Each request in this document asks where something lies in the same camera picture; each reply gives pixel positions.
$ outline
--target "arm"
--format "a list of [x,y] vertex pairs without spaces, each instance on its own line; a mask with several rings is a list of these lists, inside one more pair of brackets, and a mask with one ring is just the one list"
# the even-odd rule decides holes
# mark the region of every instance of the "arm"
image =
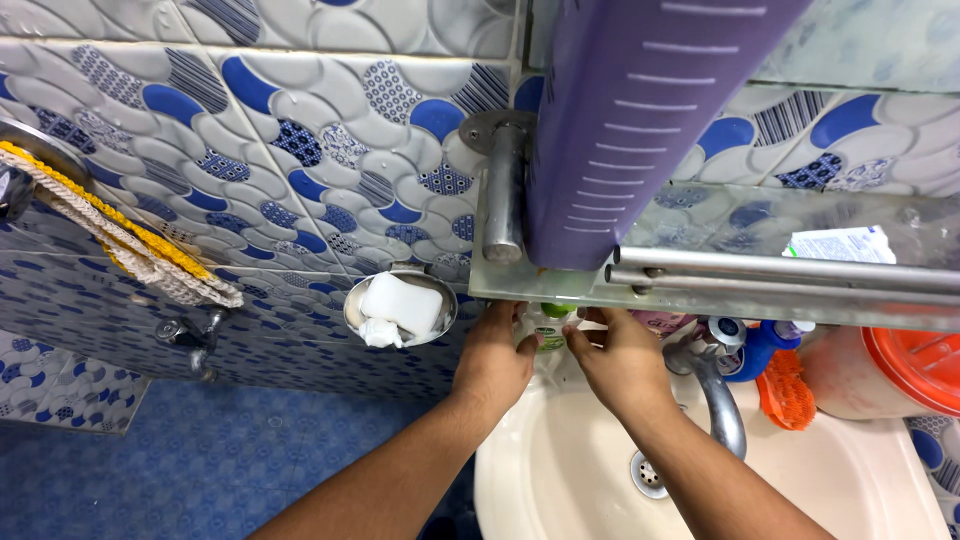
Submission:
[[653,463],[694,537],[833,538],[680,411],[652,332],[625,309],[591,310],[589,318],[608,329],[565,327],[570,351],[597,398]]
[[315,487],[250,540],[416,538],[533,375],[542,337],[528,336],[514,349],[515,307],[515,302],[497,302],[473,326],[446,399]]

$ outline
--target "hand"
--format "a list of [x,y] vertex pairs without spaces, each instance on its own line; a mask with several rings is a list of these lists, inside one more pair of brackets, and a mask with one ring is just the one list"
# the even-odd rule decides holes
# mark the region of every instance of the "hand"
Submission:
[[470,400],[496,422],[514,406],[534,372],[534,354],[543,336],[526,336],[514,348],[516,310],[525,302],[498,300],[484,310],[460,354],[450,397]]
[[652,331],[626,309],[616,307],[591,307],[587,320],[607,329],[583,332],[565,326],[564,336],[600,403],[618,418],[635,413],[638,406],[677,407],[660,341]]

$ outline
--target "soap dish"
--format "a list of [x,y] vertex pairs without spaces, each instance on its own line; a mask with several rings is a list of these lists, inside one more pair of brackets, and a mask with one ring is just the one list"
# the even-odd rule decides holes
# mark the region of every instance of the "soap dish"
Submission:
[[[437,316],[437,321],[434,323],[433,329],[426,338],[415,341],[414,336],[410,332],[400,329],[400,338],[403,339],[404,347],[413,347],[414,345],[429,343],[450,330],[450,327],[453,326],[453,321],[457,320],[457,308],[459,307],[457,295],[453,292],[453,289],[450,288],[450,285],[439,278],[427,274],[425,264],[406,261],[394,262],[390,268],[390,273],[411,285],[436,290],[443,297],[440,314]],[[367,316],[360,310],[360,305],[363,303],[364,294],[366,294],[367,289],[370,288],[373,277],[374,276],[367,276],[363,281],[354,285],[347,294],[347,299],[344,301],[344,319],[347,321],[347,327],[357,335],[360,335],[360,331],[358,330],[360,325],[367,321]]]

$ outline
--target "sink drain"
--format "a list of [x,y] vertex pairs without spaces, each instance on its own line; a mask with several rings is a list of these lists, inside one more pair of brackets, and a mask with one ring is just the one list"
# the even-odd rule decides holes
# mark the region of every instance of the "sink drain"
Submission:
[[634,458],[630,460],[630,475],[634,477],[634,484],[643,495],[651,499],[666,499],[670,496],[654,466],[640,452],[634,454]]

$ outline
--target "person's left hand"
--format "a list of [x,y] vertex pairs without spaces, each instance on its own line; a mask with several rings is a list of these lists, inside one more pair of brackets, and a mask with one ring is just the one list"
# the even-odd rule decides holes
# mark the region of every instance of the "person's left hand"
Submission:
[[452,398],[463,398],[482,407],[490,420],[514,406],[534,372],[534,354],[543,335],[534,333],[514,348],[516,310],[525,302],[498,300],[473,325],[453,376]]

